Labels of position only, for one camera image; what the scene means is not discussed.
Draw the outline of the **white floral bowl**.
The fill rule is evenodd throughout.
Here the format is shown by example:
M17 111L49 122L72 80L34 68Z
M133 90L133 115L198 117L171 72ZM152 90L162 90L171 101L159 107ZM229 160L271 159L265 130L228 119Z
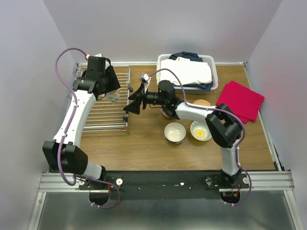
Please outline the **white floral bowl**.
M108 101L111 101L113 103L116 103L119 101L119 98L120 98L120 92L119 92L119 89L116 89L116 90L113 90L111 92L108 92L105 96L105 98L108 100Z

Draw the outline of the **dark blue floral bowl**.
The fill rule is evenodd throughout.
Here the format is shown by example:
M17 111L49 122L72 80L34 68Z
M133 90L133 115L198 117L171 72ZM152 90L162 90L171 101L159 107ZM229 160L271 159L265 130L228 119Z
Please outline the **dark blue floral bowl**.
M172 118L172 112L168 110L167 108L161 108L161 113L166 118Z

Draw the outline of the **teal white bowl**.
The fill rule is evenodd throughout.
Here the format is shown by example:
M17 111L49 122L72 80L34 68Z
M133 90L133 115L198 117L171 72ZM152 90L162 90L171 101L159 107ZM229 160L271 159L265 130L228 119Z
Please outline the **teal white bowl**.
M165 126L164 137L167 141L173 144L180 144L187 135L185 127L178 123L172 122Z

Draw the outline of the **beige flower pattern bowl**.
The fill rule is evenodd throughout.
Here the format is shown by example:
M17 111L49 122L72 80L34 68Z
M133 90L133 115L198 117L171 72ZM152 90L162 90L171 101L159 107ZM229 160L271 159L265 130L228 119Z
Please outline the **beige flower pattern bowl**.
M201 105L201 106L211 106L211 104L204 99L197 99L193 102L194 105Z

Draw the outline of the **yellow dotted white bowl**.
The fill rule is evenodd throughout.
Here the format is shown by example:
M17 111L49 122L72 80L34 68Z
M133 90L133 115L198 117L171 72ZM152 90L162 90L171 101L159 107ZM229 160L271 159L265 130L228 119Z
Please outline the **yellow dotted white bowl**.
M198 141L208 141L212 138L208 126L197 121L191 123L190 133Z

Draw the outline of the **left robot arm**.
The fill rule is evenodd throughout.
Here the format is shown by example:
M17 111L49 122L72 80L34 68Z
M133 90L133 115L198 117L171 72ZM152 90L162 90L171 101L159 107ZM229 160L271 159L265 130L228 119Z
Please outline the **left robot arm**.
M70 87L72 100L59 131L42 149L51 171L90 178L95 189L102 189L105 168L89 161L80 149L81 136L94 103L99 97L118 101L120 84L113 67L106 66L111 63L108 58L96 55L87 60L87 70Z

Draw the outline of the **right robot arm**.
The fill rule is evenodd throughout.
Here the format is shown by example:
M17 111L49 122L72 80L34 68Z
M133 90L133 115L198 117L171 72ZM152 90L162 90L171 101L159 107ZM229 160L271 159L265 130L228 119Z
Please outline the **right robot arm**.
M221 183L230 188L238 182L242 172L238 163L238 145L244 126L234 117L226 104L200 106L185 102L176 96L175 88L168 80L158 84L157 92L148 91L149 80L141 80L140 87L128 97L132 102L124 111L139 114L147 105L159 105L168 117L187 119L206 124L215 143L221 147Z

